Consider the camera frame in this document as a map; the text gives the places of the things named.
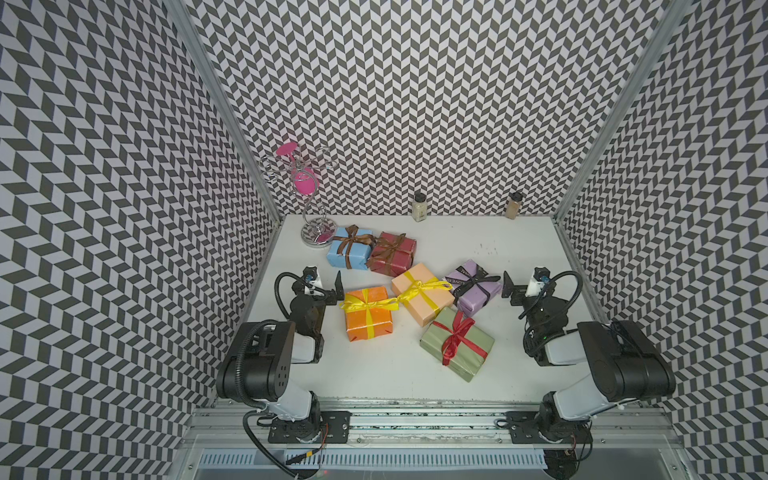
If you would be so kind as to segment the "black ribbon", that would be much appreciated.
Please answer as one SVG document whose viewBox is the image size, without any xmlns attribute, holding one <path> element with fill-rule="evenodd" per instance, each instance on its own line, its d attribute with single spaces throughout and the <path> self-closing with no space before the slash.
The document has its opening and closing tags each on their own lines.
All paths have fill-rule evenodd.
<svg viewBox="0 0 768 480">
<path fill-rule="evenodd" d="M 468 293 L 472 288 L 478 287 L 480 291 L 485 295 L 486 300 L 483 305 L 487 305 L 491 300 L 491 293 L 485 289 L 483 283 L 495 283 L 501 280 L 498 275 L 489 275 L 481 266 L 477 267 L 476 272 L 471 275 L 463 266 L 459 266 L 457 271 L 466 276 L 466 279 L 456 279 L 453 277 L 446 277 L 445 280 L 452 285 L 454 304 L 459 304 L 459 299 L 464 294 Z"/>
</svg>

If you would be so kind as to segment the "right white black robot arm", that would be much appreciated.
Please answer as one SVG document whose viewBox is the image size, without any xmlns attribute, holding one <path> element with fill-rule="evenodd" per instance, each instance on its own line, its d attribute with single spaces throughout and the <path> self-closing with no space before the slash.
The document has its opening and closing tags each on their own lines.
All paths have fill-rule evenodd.
<svg viewBox="0 0 768 480">
<path fill-rule="evenodd" d="M 583 285 L 575 271 L 553 275 L 544 267 L 534 269 L 527 286 L 503 276 L 502 296 L 523 308 L 525 354 L 542 367 L 589 367 L 574 384 L 545 394 L 536 411 L 509 411 L 495 421 L 515 444 L 588 444 L 597 414 L 676 389 L 670 364 L 635 322 L 592 320 L 567 328 Z"/>
</svg>

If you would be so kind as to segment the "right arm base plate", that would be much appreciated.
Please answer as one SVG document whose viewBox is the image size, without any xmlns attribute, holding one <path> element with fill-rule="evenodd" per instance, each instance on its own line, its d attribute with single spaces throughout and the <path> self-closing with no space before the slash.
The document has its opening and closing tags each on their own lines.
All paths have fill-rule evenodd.
<svg viewBox="0 0 768 480">
<path fill-rule="evenodd" d="M 593 442 L 589 420 L 563 420 L 557 414 L 508 411 L 505 421 L 513 444 L 575 447 Z"/>
</svg>

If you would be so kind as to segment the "yellow ribbon of peach box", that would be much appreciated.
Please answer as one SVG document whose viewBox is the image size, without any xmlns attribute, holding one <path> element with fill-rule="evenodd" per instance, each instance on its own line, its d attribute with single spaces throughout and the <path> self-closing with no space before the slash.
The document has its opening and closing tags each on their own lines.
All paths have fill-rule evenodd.
<svg viewBox="0 0 768 480">
<path fill-rule="evenodd" d="M 452 287 L 434 276 L 416 275 L 410 271 L 392 281 L 398 301 L 419 315 L 438 313 L 453 303 Z"/>
</svg>

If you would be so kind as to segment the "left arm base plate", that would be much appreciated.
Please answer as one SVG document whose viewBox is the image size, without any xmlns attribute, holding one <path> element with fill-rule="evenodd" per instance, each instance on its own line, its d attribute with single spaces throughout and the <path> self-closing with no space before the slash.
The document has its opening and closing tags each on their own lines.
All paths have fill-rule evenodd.
<svg viewBox="0 0 768 480">
<path fill-rule="evenodd" d="M 350 433 L 350 411 L 319 411 L 304 420 L 275 419 L 269 430 L 272 444 L 346 444 Z"/>
</svg>

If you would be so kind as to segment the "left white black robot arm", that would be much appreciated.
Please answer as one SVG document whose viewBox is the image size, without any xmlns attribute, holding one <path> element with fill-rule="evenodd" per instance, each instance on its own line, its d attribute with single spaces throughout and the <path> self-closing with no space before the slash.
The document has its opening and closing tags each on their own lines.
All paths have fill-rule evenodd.
<svg viewBox="0 0 768 480">
<path fill-rule="evenodd" d="M 290 379 L 292 366 L 320 361 L 326 308 L 345 296 L 340 274 L 330 289 L 319 286 L 318 280 L 310 267 L 301 276 L 279 274 L 274 295 L 283 318 L 242 324 L 216 376 L 219 398 L 267 417 L 268 441 L 273 444 L 348 441 L 351 413 L 323 411 L 314 392 Z"/>
</svg>

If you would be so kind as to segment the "peach gift box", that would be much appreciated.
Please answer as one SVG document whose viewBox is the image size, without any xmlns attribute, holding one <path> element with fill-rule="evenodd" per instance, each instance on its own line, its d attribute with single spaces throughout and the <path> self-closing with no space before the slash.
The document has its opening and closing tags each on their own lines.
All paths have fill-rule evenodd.
<svg viewBox="0 0 768 480">
<path fill-rule="evenodd" d="M 454 302 L 452 285 L 437 278 L 423 263 L 396 276 L 391 286 L 400 304 L 420 327 L 426 327 Z"/>
</svg>

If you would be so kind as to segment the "purple gift box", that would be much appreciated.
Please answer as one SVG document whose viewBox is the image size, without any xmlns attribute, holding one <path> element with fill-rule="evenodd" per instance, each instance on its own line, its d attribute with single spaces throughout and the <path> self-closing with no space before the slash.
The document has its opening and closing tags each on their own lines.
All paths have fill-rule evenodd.
<svg viewBox="0 0 768 480">
<path fill-rule="evenodd" d="M 480 266 L 473 260 L 467 260 L 462 265 L 471 275 L 473 275 L 477 267 Z M 456 279 L 466 279 L 466 276 L 460 274 L 457 271 L 457 268 L 447 274 L 444 277 L 444 280 L 446 277 L 453 277 Z M 491 293 L 491 300 L 498 296 L 502 290 L 502 280 L 495 282 L 495 283 L 483 283 L 482 286 L 487 289 Z M 483 309 L 487 305 L 483 305 L 485 302 L 486 297 L 485 295 L 480 291 L 478 287 L 472 288 L 468 293 L 464 294 L 459 299 L 459 304 L 455 305 L 454 301 L 453 304 L 456 307 L 457 310 L 461 311 L 466 317 L 473 317 L 476 315 L 481 309 Z"/>
</svg>

